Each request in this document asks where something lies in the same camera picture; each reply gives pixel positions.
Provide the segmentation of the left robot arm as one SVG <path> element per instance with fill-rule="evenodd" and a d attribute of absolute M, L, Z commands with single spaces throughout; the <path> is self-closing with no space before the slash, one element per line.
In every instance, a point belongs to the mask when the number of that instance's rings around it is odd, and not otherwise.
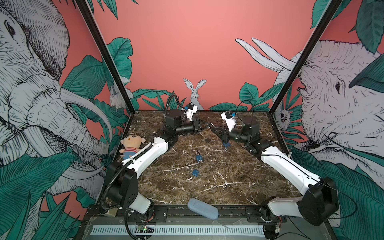
<path fill-rule="evenodd" d="M 139 193 L 138 179 L 157 158 L 168 152 L 182 135 L 195 135 L 213 124 L 192 117 L 188 112 L 170 110 L 161 128 L 140 151 L 122 162 L 114 161 L 107 168 L 100 199 L 102 214 L 119 208 L 128 209 L 149 219 L 154 214 L 154 203 Z"/>

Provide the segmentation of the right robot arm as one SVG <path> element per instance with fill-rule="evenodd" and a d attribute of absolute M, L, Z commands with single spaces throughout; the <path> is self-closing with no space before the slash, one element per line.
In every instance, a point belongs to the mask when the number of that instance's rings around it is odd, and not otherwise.
<path fill-rule="evenodd" d="M 303 218 L 319 226 L 339 210 L 337 187 L 331 178 L 321 178 L 306 170 L 262 138 L 260 124 L 253 118 L 245 118 L 240 130 L 236 129 L 234 114 L 224 112 L 222 118 L 226 127 L 211 125 L 210 129 L 223 143 L 244 144 L 248 153 L 275 169 L 301 194 L 296 198 L 272 197 L 264 202 L 259 210 L 263 221 L 269 223 L 277 217 L 288 216 Z"/>

